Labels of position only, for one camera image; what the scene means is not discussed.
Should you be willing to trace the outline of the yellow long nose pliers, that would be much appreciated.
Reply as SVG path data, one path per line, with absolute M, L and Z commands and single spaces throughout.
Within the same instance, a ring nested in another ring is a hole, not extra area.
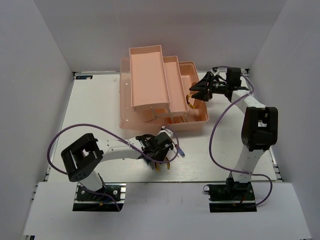
M 166 156 L 164 153 L 158 154 L 158 156 Z M 159 172 L 161 170 L 170 170 L 171 169 L 171 163 L 170 165 L 165 164 L 164 162 L 152 162 L 153 170 Z

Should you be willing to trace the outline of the yellow black small pliers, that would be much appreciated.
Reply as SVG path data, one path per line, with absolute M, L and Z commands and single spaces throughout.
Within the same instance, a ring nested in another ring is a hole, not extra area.
M 197 107 L 193 104 L 190 103 L 190 98 L 192 97 L 191 94 L 188 94 L 186 95 L 185 99 L 186 99 L 186 102 L 187 102 L 187 105 L 191 108 L 191 109 L 196 109 Z

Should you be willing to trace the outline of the pink plastic toolbox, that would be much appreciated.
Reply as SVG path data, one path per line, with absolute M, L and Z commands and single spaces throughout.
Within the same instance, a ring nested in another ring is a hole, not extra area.
M 163 56 L 161 45 L 132 47 L 120 64 L 119 126 L 124 130 L 156 132 L 197 131 L 209 121 L 206 104 L 186 95 L 199 81 L 193 61 Z

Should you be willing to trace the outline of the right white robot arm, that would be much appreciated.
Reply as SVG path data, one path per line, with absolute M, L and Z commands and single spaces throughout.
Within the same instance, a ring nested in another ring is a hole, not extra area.
M 241 141 L 243 148 L 236 166 L 230 170 L 234 182 L 225 188 L 226 195 L 236 200 L 244 193 L 242 184 L 251 181 L 256 165 L 262 155 L 278 140 L 278 109 L 260 103 L 254 96 L 254 87 L 238 67 L 228 67 L 226 77 L 219 74 L 218 67 L 208 71 L 189 90 L 191 98 L 208 102 L 214 94 L 225 96 L 230 105 L 244 114 Z

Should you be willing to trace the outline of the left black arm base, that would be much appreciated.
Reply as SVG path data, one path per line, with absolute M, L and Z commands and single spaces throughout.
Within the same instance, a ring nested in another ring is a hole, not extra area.
M 73 212 L 119 212 L 122 210 L 126 198 L 125 183 L 106 183 L 101 194 L 89 193 L 79 183 L 74 196 Z

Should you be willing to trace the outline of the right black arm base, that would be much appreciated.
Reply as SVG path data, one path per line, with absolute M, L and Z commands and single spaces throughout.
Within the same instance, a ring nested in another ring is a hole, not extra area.
M 206 184 L 203 192 L 209 197 L 210 213 L 257 212 L 256 198 L 250 182 L 246 186 Z

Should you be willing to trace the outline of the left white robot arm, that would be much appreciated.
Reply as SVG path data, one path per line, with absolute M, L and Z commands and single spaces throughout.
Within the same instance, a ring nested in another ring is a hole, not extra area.
M 95 172 L 97 165 L 104 161 L 118 159 L 143 159 L 152 169 L 161 163 L 170 166 L 167 154 L 174 149 L 173 132 L 162 129 L 158 135 L 144 134 L 128 139 L 102 140 L 86 133 L 61 152 L 61 158 L 70 182 L 79 182 L 94 199 L 105 196 L 106 187 Z

